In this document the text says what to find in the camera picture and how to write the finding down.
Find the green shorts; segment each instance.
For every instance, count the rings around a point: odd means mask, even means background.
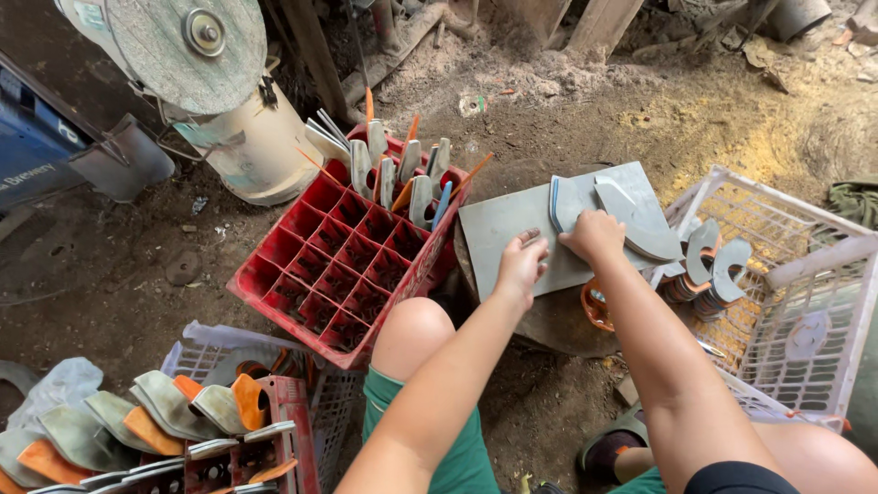
[[[631,482],[620,485],[609,494],[665,494],[665,483],[659,475],[659,469],[652,467],[633,478]]]
[[[390,402],[402,389],[404,382],[391,379],[369,366],[363,392],[366,395],[366,415],[363,419],[363,443],[375,430]],[[463,431],[445,455],[430,480],[429,494],[497,493],[500,487],[494,479],[491,461],[482,439],[479,409],[472,411]]]

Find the red bottle crate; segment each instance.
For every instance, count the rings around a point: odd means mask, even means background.
[[[367,141],[365,127],[348,138]],[[402,142],[387,137],[387,145],[399,164]],[[427,160],[422,154],[423,166]],[[326,169],[344,186],[318,175],[226,287],[338,367],[362,368],[390,308],[425,295],[450,268],[450,225],[471,185],[428,232],[408,220],[407,208],[393,214],[360,197],[340,162],[330,160]],[[442,183],[456,187],[466,176],[450,167]],[[397,183],[394,198],[401,189]]]

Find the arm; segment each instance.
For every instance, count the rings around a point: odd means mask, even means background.
[[[516,237],[503,252],[493,293],[393,399],[336,492],[427,492],[430,478],[475,408],[545,272],[545,239]]]
[[[583,211],[558,240],[601,281],[668,491],[682,492],[692,475],[719,461],[781,473],[695,338],[625,257],[624,234],[615,217]]]

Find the blue container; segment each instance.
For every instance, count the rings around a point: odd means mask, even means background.
[[[89,144],[9,70],[0,67],[0,213],[79,185],[70,155]]]

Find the white plastic bag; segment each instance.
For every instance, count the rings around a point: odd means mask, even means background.
[[[101,369],[85,357],[63,360],[31,389],[25,402],[9,416],[6,428],[46,433],[37,417],[63,403],[88,413],[83,399],[97,393],[103,380]]]

